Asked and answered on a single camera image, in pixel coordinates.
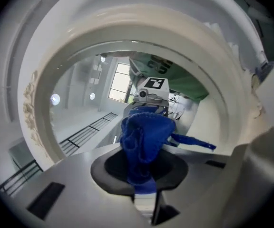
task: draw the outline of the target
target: blue strap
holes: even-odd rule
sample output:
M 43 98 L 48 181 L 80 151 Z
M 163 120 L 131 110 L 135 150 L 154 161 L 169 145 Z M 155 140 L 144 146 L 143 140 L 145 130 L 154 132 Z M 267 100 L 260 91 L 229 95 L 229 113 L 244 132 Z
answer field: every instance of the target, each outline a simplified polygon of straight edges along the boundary
M 179 143 L 199 145 L 211 150 L 216 148 L 196 138 L 174 134 L 175 122 L 170 118 L 155 114 L 156 110 L 157 107 L 136 107 L 121 123 L 120 144 L 128 161 L 127 181 L 135 186 L 136 193 L 138 190 L 141 190 L 139 193 L 156 191 L 149 165 L 155 160 L 163 144 L 170 144 L 167 141 L 170 136 Z

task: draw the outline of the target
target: circular opening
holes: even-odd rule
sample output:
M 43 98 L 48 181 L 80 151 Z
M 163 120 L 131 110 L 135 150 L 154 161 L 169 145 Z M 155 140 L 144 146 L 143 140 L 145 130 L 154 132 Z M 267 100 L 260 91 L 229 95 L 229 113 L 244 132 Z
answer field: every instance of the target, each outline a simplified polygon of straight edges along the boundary
M 50 98 L 50 101 L 53 105 L 57 105 L 60 103 L 60 96 L 58 94 L 53 94 Z
M 197 27 L 196 25 L 193 27 L 195 31 L 201 30 L 201 32 L 206 33 L 207 31 L 202 31 L 202 27 Z M 243 98 L 243 91 L 240 90 L 240 88 L 237 88 L 236 85 L 234 85 L 232 82 L 239 81 L 238 75 L 233 72 L 233 70 L 228 69 L 229 67 L 226 67 L 224 65 L 229 65 L 229 63 L 232 62 L 230 60 L 230 57 L 227 57 L 228 54 L 224 53 L 223 48 L 217 45 L 217 49 L 221 51 L 221 54 L 224 55 L 223 63 L 220 62 L 220 60 L 216 60 L 214 57 L 211 56 L 209 53 L 210 50 L 208 50 L 207 47 L 195 47 L 195 43 L 193 40 L 190 39 L 190 34 L 178 35 L 177 33 L 168 32 L 167 29 L 159 29 L 153 26 L 147 26 L 147 25 L 141 25 L 141 26 L 135 26 L 134 29 L 136 29 L 136 32 L 132 36 L 136 36 L 140 38 L 140 41 L 137 40 L 116 40 L 118 35 L 123 35 L 125 32 L 130 32 L 132 28 L 130 28 L 127 25 L 123 26 L 112 26 L 112 27 L 104 27 L 98 30 L 94 30 L 91 33 L 85 33 L 81 34 L 79 37 L 76 37 L 73 41 L 68 41 L 67 39 L 64 39 L 63 44 L 64 47 L 60 48 L 59 46 L 55 48 L 57 50 L 59 48 L 59 51 L 55 51 L 55 54 L 51 54 L 49 52 L 49 55 L 47 55 L 48 61 L 42 62 L 46 64 L 41 70 L 41 72 L 38 72 L 39 78 L 37 79 L 37 83 L 41 82 L 41 84 L 47 85 L 47 87 L 37 87 L 34 101 L 37 102 L 37 105 L 35 105 L 35 108 L 39 108 L 39 111 L 36 110 L 35 113 L 41 111 L 41 115 L 35 114 L 35 119 L 37 119 L 37 129 L 39 130 L 39 135 L 41 135 L 42 144 L 46 147 L 47 150 L 51 149 L 55 152 L 59 153 L 60 148 L 56 142 L 55 139 L 51 138 L 50 136 L 53 136 L 53 130 L 49 126 L 50 123 L 48 121 L 43 121 L 43 118 L 48 119 L 49 116 L 49 107 L 48 105 L 44 108 L 39 106 L 40 99 L 44 99 L 43 97 L 46 97 L 46 94 L 48 92 L 48 87 L 51 92 L 53 91 L 52 87 L 57 83 L 57 80 L 69 69 L 72 65 L 75 65 L 75 69 L 80 69 L 81 72 L 76 72 L 72 74 L 74 77 L 77 78 L 79 81 L 79 84 L 82 80 L 86 79 L 86 74 L 89 75 L 89 78 L 86 80 L 86 82 L 90 83 L 91 85 L 79 87 L 82 89 L 82 95 L 83 100 L 81 100 L 81 97 L 75 90 L 69 90 L 70 94 L 73 92 L 73 97 L 71 101 L 67 100 L 68 93 L 65 93 L 65 95 L 62 95 L 62 98 L 65 99 L 64 105 L 71 106 L 74 102 L 79 102 L 79 104 L 83 104 L 83 106 L 87 105 L 87 99 L 88 95 L 92 91 L 95 91 L 97 94 L 97 98 L 100 99 L 104 97 L 102 100 L 96 100 L 93 101 L 91 106 L 93 108 L 97 107 L 97 104 L 100 104 L 97 108 L 99 110 L 110 110 L 108 109 L 109 106 L 113 106 L 113 113 L 115 114 L 123 114 L 123 107 L 126 105 L 123 103 L 129 103 L 129 100 L 132 98 L 132 94 L 129 94 L 127 96 L 128 88 L 126 89 L 119 89 L 116 82 L 126 82 L 129 81 L 129 74 L 127 72 L 123 72 L 125 69 L 119 69 L 118 72 L 115 67 L 113 67 L 113 71 L 111 72 L 104 72 L 105 70 L 111 69 L 109 67 L 110 63 L 114 63 L 116 60 L 114 58 L 110 58 L 108 62 L 103 58 L 101 55 L 106 54 L 109 52 L 138 52 L 146 54 L 148 57 L 147 61 L 153 61 L 156 62 L 159 60 L 159 58 L 163 58 L 164 62 L 163 65 L 153 65 L 152 62 L 150 64 L 146 64 L 146 69 L 151 68 L 153 69 L 155 76 L 157 74 L 162 74 L 165 78 L 167 78 L 167 72 L 171 66 L 168 64 L 169 62 L 172 62 L 176 65 L 179 65 L 182 71 L 188 71 L 194 78 L 196 78 L 205 89 L 208 90 L 211 102 L 210 106 L 212 105 L 213 110 L 210 110 L 208 112 L 214 112 L 214 119 L 210 122 L 213 122 L 212 125 L 218 126 L 215 128 L 210 128 L 208 132 L 211 133 L 210 136 L 212 136 L 212 140 L 208 139 L 208 135 L 204 134 L 204 131 L 200 132 L 197 128 L 195 130 L 195 133 L 189 133 L 190 135 L 193 135 L 193 137 L 198 137 L 201 140 L 210 142 L 212 144 L 221 146 L 221 148 L 218 150 L 219 152 L 223 151 L 224 149 L 228 148 L 229 146 L 234 146 L 235 142 L 237 142 L 237 139 L 239 138 L 241 132 L 241 125 L 243 124 L 245 118 L 241 117 L 245 115 L 245 108 L 244 108 L 244 100 L 239 101 L 238 98 Z M 160 34 L 161 36 L 157 37 L 159 40 L 151 40 L 149 41 L 149 35 L 153 34 Z M 104 40 L 107 40 L 108 42 L 102 41 L 102 34 L 104 34 Z M 210 41 L 211 44 L 217 44 L 215 41 Z M 98 62 L 95 60 L 93 63 L 91 62 L 91 59 L 88 60 L 88 58 L 95 59 L 96 55 L 100 55 L 100 61 Z M 80 61 L 85 62 L 85 66 L 83 66 L 81 63 L 78 63 Z M 56 70 L 56 65 L 62 65 L 59 70 Z M 117 73 L 118 75 L 124 75 L 123 77 L 126 77 L 124 80 L 114 80 L 114 75 Z M 185 80 L 184 82 L 181 82 L 180 85 L 186 84 L 187 82 L 190 82 L 188 80 Z M 99 87 L 101 84 L 107 84 L 105 87 L 101 87 L 103 89 L 106 89 L 105 94 L 99 94 L 99 90 L 97 87 Z M 175 119 L 183 119 L 181 117 L 182 114 L 187 113 L 187 110 L 180 110 L 177 105 L 173 106 L 174 109 L 174 116 Z
M 95 97 L 96 97 L 96 95 L 95 95 L 94 93 L 91 93 L 91 94 L 89 95 L 89 98 L 90 98 L 91 100 L 95 99 Z

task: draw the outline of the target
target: black railing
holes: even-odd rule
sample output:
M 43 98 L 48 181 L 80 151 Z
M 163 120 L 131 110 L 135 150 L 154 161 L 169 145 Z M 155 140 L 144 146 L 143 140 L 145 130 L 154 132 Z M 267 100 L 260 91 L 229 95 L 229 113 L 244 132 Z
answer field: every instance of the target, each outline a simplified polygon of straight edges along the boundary
M 62 151 L 66 156 L 72 155 L 78 148 L 109 124 L 116 116 L 117 115 L 114 113 L 109 113 L 63 140 L 59 143 Z
M 41 172 L 43 172 L 42 168 L 35 160 L 33 160 L 17 171 L 15 174 L 13 174 L 11 177 L 9 177 L 6 181 L 4 181 L 0 185 L 0 191 L 6 193 L 9 196 L 12 196 L 15 194 L 15 192 L 19 191 L 23 185 L 32 177 Z

